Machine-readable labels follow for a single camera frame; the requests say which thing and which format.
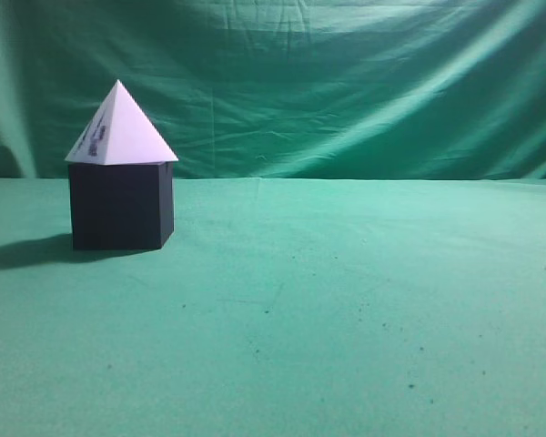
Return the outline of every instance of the green cloth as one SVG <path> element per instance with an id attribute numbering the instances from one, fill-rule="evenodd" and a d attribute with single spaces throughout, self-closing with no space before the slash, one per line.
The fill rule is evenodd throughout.
<path id="1" fill-rule="evenodd" d="M 0 437 L 546 436 L 546 181 L 176 180 L 148 252 L 0 179 Z"/>
<path id="2" fill-rule="evenodd" d="M 0 177 L 116 79 L 180 178 L 546 175 L 546 0 L 0 0 Z"/>

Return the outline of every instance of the green tabletop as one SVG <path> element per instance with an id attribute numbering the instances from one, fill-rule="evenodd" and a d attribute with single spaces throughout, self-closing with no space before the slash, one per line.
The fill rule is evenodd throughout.
<path id="1" fill-rule="evenodd" d="M 546 437 L 546 181 L 175 180 L 74 252 L 0 179 L 0 437 Z"/>

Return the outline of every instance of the black box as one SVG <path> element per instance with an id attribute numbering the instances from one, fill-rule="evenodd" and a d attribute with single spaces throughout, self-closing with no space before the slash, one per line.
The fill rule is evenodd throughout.
<path id="1" fill-rule="evenodd" d="M 68 169 L 74 249 L 161 249 L 174 232 L 171 162 Z"/>

